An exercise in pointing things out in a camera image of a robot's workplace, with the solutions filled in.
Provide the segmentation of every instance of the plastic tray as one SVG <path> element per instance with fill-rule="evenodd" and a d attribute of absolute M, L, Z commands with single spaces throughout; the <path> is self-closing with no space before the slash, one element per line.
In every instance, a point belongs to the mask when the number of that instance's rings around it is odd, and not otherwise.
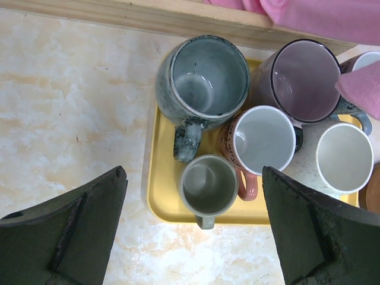
<path fill-rule="evenodd" d="M 248 64 L 252 70 L 260 62 L 248 59 Z M 359 121 L 349 115 L 340 116 L 340 119 L 361 127 Z M 176 173 L 181 168 L 181 165 L 183 167 L 183 164 L 173 158 L 174 130 L 175 126 L 161 114 L 156 105 L 148 177 L 148 206 L 158 219 L 166 223 L 195 223 L 194 214 L 183 204 L 176 185 Z M 216 150 L 218 132 L 217 129 L 203 133 L 198 156 L 203 154 L 219 155 Z M 258 178 L 258 185 L 259 193 L 255 201 L 244 202 L 237 197 L 232 207 L 216 218 L 216 223 L 269 225 L 261 177 Z M 357 195 L 357 193 L 345 195 L 341 197 L 341 200 L 357 206 Z"/>

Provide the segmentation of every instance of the pink dotted mug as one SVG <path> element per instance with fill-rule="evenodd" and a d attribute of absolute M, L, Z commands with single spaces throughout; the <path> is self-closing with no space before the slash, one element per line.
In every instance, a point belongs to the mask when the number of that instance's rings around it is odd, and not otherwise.
<path fill-rule="evenodd" d="M 262 175 L 262 168 L 272 166 L 282 171 L 290 163 L 296 148 L 296 134 L 282 111 L 257 106 L 222 128 L 218 143 L 221 154 L 236 169 L 240 198 L 252 201 L 258 195 L 257 176 Z"/>

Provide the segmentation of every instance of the gray-green mug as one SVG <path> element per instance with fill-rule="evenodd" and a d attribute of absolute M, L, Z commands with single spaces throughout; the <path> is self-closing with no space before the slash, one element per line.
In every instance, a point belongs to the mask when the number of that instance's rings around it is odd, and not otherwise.
<path fill-rule="evenodd" d="M 215 225 L 238 195 L 236 172 L 228 160 L 207 154 L 190 162 L 179 177 L 179 193 L 202 230 Z"/>
<path fill-rule="evenodd" d="M 156 99 L 176 126 L 176 160 L 194 159 L 202 131 L 219 127 L 241 108 L 249 82 L 244 56 L 221 37 L 189 39 L 165 57 L 157 73 Z"/>

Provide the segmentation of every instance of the pink towel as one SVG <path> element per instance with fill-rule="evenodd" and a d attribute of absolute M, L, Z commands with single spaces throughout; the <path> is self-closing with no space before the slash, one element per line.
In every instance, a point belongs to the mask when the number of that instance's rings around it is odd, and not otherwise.
<path fill-rule="evenodd" d="M 203 0 L 203 3 L 267 15 L 259 0 Z"/>
<path fill-rule="evenodd" d="M 340 94 L 376 120 L 380 120 L 380 61 L 339 76 Z"/>
<path fill-rule="evenodd" d="M 268 14 L 280 27 L 347 42 L 380 45 L 379 0 L 204 0 Z"/>

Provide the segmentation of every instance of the mug rim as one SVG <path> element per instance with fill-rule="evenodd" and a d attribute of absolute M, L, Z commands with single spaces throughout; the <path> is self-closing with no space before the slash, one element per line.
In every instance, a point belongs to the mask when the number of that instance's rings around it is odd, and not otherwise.
<path fill-rule="evenodd" d="M 377 55 L 379 55 L 379 61 L 380 61 L 380 52 L 377 52 L 377 51 L 375 51 L 375 50 L 370 50 L 370 51 L 368 51 L 368 52 L 364 52 L 364 53 L 362 53 L 361 55 L 359 55 L 356 59 L 355 59 L 355 61 L 354 61 L 354 64 L 352 65 L 352 69 L 351 69 L 351 71 L 355 71 L 355 70 L 357 70 L 356 69 L 356 65 L 357 65 L 357 63 L 361 60 L 361 59 L 363 59 L 365 56 L 367 56 L 367 55 L 371 55 L 371 54 L 377 54 Z"/>
<path fill-rule="evenodd" d="M 190 205 L 190 203 L 187 201 L 186 197 L 185 197 L 185 193 L 184 193 L 184 190 L 183 190 L 183 179 L 185 177 L 185 173 L 188 171 L 188 169 L 190 169 L 195 163 L 199 162 L 200 160 L 204 160 L 204 159 L 216 159 L 216 160 L 219 160 L 220 162 L 224 163 L 226 166 L 228 166 L 228 168 L 231 170 L 231 173 L 234 177 L 234 180 L 235 180 L 235 188 L 234 188 L 234 193 L 233 193 L 233 198 L 231 199 L 231 201 L 229 201 L 229 203 L 223 207 L 220 211 L 218 211 L 217 213 L 202 213 L 198 210 L 196 210 L 194 207 L 192 207 Z M 235 171 L 235 168 L 231 165 L 231 162 L 229 162 L 227 159 L 225 159 L 224 157 L 220 157 L 220 156 L 217 156 L 215 154 L 205 154 L 203 156 L 198 156 L 196 157 L 195 159 L 193 159 L 188 165 L 186 165 L 186 167 L 183 169 L 182 171 L 182 174 L 180 176 L 180 179 L 179 179 L 179 193 L 180 193 L 180 197 L 182 199 L 182 202 L 183 204 L 185 205 L 185 207 L 193 212 L 196 216 L 199 216 L 199 217 L 216 217 L 216 216 L 219 216 L 221 214 L 223 214 L 225 211 L 227 211 L 231 206 L 232 204 L 235 202 L 235 199 L 236 197 L 238 196 L 238 189 L 239 189 L 239 182 L 238 182 L 238 179 L 236 177 L 236 171 Z"/>
<path fill-rule="evenodd" d="M 245 116 L 247 116 L 248 114 L 250 114 L 250 113 L 252 113 L 252 112 L 254 112 L 254 111 L 258 110 L 258 109 L 267 109 L 267 110 L 272 110 L 272 111 L 275 111 L 275 112 L 279 113 L 285 119 L 285 121 L 287 122 L 287 124 L 290 126 L 290 129 L 292 130 L 292 134 L 293 134 L 293 152 L 292 152 L 292 155 L 287 159 L 287 161 L 285 162 L 285 164 L 278 169 L 279 171 L 284 170 L 289 165 L 289 163 L 291 162 L 291 160 L 292 160 L 292 158 L 294 156 L 295 149 L 296 149 L 296 133 L 295 133 L 295 129 L 293 127 L 293 124 L 290 121 L 290 119 L 288 118 L 288 116 L 282 110 L 280 110 L 279 108 L 276 108 L 276 107 L 273 107 L 273 106 L 269 106 L 269 105 L 260 105 L 260 106 L 252 107 L 252 108 L 248 109 L 247 111 L 245 111 L 244 113 L 242 113 L 242 115 L 240 116 L 240 118 L 237 120 L 235 128 L 234 128 L 233 133 L 232 133 L 232 135 L 233 135 L 232 136 L 233 137 L 233 144 L 232 144 L 233 151 L 237 154 L 236 155 L 236 159 L 238 160 L 239 164 L 242 167 L 244 167 L 244 170 L 246 170 L 249 173 L 252 173 L 254 175 L 261 176 L 262 172 L 259 173 L 259 172 L 255 172 L 255 171 L 251 170 L 251 168 L 249 168 L 241 160 L 240 155 L 238 153 L 238 150 L 236 149 L 236 131 L 238 130 L 238 126 L 240 125 L 241 121 L 244 119 Z"/>
<path fill-rule="evenodd" d="M 319 166 L 318 151 L 319 151 L 319 147 L 321 145 L 322 139 L 326 136 L 327 132 L 331 131 L 332 129 L 334 129 L 334 128 L 338 127 L 338 126 L 348 126 L 350 128 L 353 128 L 353 129 L 357 130 L 365 138 L 365 140 L 367 141 L 367 143 L 369 145 L 369 148 L 371 150 L 371 153 L 372 153 L 371 168 L 370 168 L 370 172 L 369 172 L 366 180 L 359 187 L 355 188 L 354 190 L 350 190 L 350 191 L 339 190 L 339 189 L 333 187 L 325 179 L 324 175 L 321 172 L 321 167 Z M 369 179 L 371 178 L 371 174 L 373 172 L 373 166 L 374 166 L 375 158 L 374 158 L 374 153 L 373 153 L 373 147 L 372 147 L 372 144 L 371 144 L 371 141 L 370 141 L 369 137 L 361 129 L 359 129 L 357 126 L 353 125 L 352 123 L 341 122 L 341 123 L 336 123 L 336 124 L 330 126 L 328 129 L 326 129 L 323 132 L 323 134 L 319 138 L 318 144 L 316 145 L 315 160 L 316 160 L 316 166 L 317 166 L 317 169 L 318 169 L 319 177 L 321 177 L 321 179 L 323 180 L 323 182 L 329 187 L 329 192 L 334 191 L 333 194 L 336 194 L 336 195 L 340 196 L 340 195 L 349 195 L 349 194 L 355 193 L 355 192 L 361 190 L 368 183 Z"/>
<path fill-rule="evenodd" d="M 201 39 L 214 39 L 214 40 L 218 40 L 218 41 L 221 41 L 227 45 L 229 45 L 232 49 L 234 49 L 237 53 L 237 55 L 244 61 L 245 63 L 245 74 L 246 74 L 246 84 L 245 84 L 245 89 L 244 89 L 244 95 L 243 97 L 241 98 L 240 102 L 235 106 L 235 108 L 233 108 L 232 110 L 230 110 L 229 112 L 226 112 L 226 113 L 222 113 L 221 115 L 210 115 L 210 114 L 206 114 L 206 113 L 202 113 L 200 111 L 197 111 L 195 110 L 193 107 L 191 107 L 189 104 L 187 104 L 183 98 L 181 98 L 181 96 L 179 95 L 178 93 L 178 90 L 177 90 L 177 87 L 176 87 L 176 84 L 174 82 L 174 63 L 175 63 L 175 60 L 176 58 L 178 57 L 178 55 L 180 54 L 180 52 L 186 47 L 188 46 L 189 44 L 191 44 L 192 42 L 195 42 L 197 40 L 201 40 Z M 174 55 L 172 56 L 171 60 L 170 60 L 170 68 L 169 68 L 169 79 L 170 79 L 170 88 L 173 90 L 174 92 L 174 95 L 175 97 L 177 98 L 177 100 L 181 103 L 182 106 L 185 106 L 186 109 L 194 114 L 196 114 L 197 116 L 200 116 L 202 118 L 205 118 L 205 119 L 223 119 L 223 118 L 228 118 L 229 116 L 235 114 L 244 104 L 245 100 L 247 99 L 248 97 L 248 92 L 249 92 L 249 86 L 250 86 L 250 80 L 251 80 L 251 75 L 250 75 L 250 72 L 249 72 L 249 67 L 248 67 L 248 63 L 247 63 L 247 60 L 245 59 L 245 57 L 243 56 L 242 52 L 238 49 L 238 47 L 236 47 L 233 43 L 231 43 L 230 41 L 222 38 L 222 37 L 218 37 L 218 36 L 214 36 L 212 34 L 204 34 L 204 35 L 201 35 L 201 36 L 197 36 L 197 37 L 193 37 L 191 39 L 188 39 L 187 41 L 183 42 L 181 44 L 181 46 L 176 50 L 176 52 L 174 53 Z"/>
<path fill-rule="evenodd" d="M 271 82 L 271 89 L 272 89 L 273 97 L 276 100 L 276 102 L 279 105 L 279 107 L 281 108 L 281 111 L 283 111 L 287 116 L 291 117 L 293 120 L 295 120 L 297 122 L 300 122 L 300 123 L 303 123 L 303 124 L 315 124 L 315 123 L 319 123 L 319 122 L 322 122 L 322 121 L 326 120 L 328 117 L 330 117 L 335 112 L 335 110 L 338 108 L 338 105 L 339 105 L 339 102 L 340 102 L 340 99 L 341 99 L 341 95 L 339 95 L 337 104 L 335 105 L 335 107 L 332 109 L 332 111 L 327 116 L 323 117 L 322 119 L 315 120 L 315 121 L 306 121 L 306 120 L 303 120 L 303 119 L 299 119 L 299 118 L 293 116 L 291 113 L 289 113 L 284 108 L 284 106 L 281 104 L 280 100 L 278 99 L 278 97 L 277 97 L 277 95 L 276 95 L 276 93 L 274 91 L 274 83 L 273 83 L 274 65 L 276 64 L 276 62 L 278 60 L 278 57 L 281 55 L 282 51 L 284 51 L 285 48 L 287 48 L 288 46 L 290 46 L 290 45 L 292 45 L 293 43 L 296 43 L 296 42 L 312 42 L 312 43 L 316 43 L 316 44 L 320 45 L 322 48 L 324 48 L 325 50 L 327 50 L 327 52 L 332 56 L 332 58 L 335 60 L 337 66 L 338 66 L 339 73 L 342 74 L 342 70 L 340 68 L 340 64 L 338 62 L 338 59 L 333 54 L 333 52 L 330 51 L 323 43 L 320 43 L 320 42 L 318 42 L 316 40 L 312 40 L 312 39 L 297 39 L 297 40 L 291 41 L 290 43 L 287 43 L 281 49 L 279 49 L 278 52 L 277 52 L 277 54 L 275 55 L 275 57 L 273 59 L 273 63 L 272 63 L 272 66 L 271 66 L 271 74 L 270 74 L 270 82 Z"/>

